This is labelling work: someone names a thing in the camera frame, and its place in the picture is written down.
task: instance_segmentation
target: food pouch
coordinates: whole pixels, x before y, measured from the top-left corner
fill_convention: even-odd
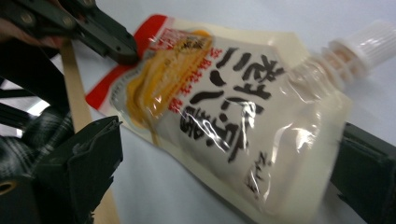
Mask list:
[[[254,221],[309,222],[351,103],[319,72],[288,72],[309,56],[298,38],[162,15],[134,37],[140,62],[114,68],[87,102]]]

